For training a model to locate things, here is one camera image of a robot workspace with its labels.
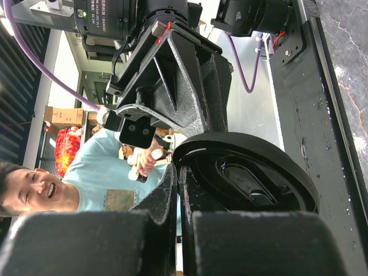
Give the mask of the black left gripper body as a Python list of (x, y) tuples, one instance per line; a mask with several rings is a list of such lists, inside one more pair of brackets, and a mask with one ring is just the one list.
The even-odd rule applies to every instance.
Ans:
[(167, 39), (173, 23), (155, 21), (142, 35), (124, 71), (111, 76), (108, 93), (118, 96), (115, 110), (105, 112), (105, 125), (148, 118), (153, 127), (171, 127), (173, 120), (173, 51)]

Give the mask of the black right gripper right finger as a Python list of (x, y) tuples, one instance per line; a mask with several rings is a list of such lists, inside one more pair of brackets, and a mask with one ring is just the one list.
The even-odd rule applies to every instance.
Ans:
[(187, 167), (179, 185), (185, 275), (347, 275), (318, 215), (224, 211)]

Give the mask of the person in teal shirt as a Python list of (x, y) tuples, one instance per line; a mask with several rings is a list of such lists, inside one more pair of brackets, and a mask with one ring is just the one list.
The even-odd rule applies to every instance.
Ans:
[(107, 129), (97, 132), (76, 153), (63, 178), (40, 168), (1, 162), (1, 216), (32, 212), (85, 212), (130, 210), (161, 182), (168, 163), (152, 157), (156, 140), (137, 161), (144, 183), (128, 178), (130, 165), (118, 157), (122, 144)]

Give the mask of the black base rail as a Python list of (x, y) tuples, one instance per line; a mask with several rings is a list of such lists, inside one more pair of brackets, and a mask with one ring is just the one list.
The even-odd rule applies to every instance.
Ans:
[(270, 60), (283, 145), (310, 176), (347, 272), (367, 274), (367, 179), (313, 1), (290, 1)]

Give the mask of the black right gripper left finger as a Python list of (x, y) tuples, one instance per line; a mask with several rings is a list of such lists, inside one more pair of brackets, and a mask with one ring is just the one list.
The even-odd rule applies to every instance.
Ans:
[(124, 212), (30, 214), (1, 248), (2, 275), (174, 275), (177, 170)]

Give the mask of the cardboard box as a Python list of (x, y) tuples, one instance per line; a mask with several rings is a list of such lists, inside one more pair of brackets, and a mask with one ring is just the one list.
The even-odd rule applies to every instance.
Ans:
[(55, 108), (46, 106), (44, 121), (57, 127), (81, 127), (84, 110), (81, 108)]

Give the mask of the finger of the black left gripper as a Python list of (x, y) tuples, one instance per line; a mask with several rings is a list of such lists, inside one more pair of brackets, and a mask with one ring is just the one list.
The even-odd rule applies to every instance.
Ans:
[(228, 132), (227, 104), (232, 81), (231, 64), (205, 45), (198, 46), (201, 90), (198, 133)]
[(172, 22), (172, 33), (167, 39), (172, 49), (172, 126), (187, 137), (198, 133), (201, 90), (198, 65), (198, 46), (203, 45), (194, 32)]

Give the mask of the red patterned bag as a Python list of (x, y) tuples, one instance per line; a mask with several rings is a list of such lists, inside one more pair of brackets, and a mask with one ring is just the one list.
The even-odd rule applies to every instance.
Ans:
[(62, 178), (80, 149), (81, 137), (82, 128), (77, 126), (62, 129), (57, 134), (54, 152), (55, 170)]

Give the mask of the black cup lid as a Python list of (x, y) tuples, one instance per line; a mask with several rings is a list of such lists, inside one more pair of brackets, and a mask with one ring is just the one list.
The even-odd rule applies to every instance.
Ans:
[(253, 135), (207, 132), (174, 151), (177, 168), (228, 210), (318, 213), (319, 194), (310, 176), (283, 150)]

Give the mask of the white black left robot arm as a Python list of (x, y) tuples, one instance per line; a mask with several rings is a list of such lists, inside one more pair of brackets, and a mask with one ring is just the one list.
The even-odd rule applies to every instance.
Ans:
[(100, 112), (107, 129), (130, 134), (172, 128), (185, 136), (226, 132), (232, 65), (199, 34), (202, 6), (188, 1), (75, 1), (83, 36), (121, 40), (112, 63), (130, 53), (107, 86), (115, 110)]

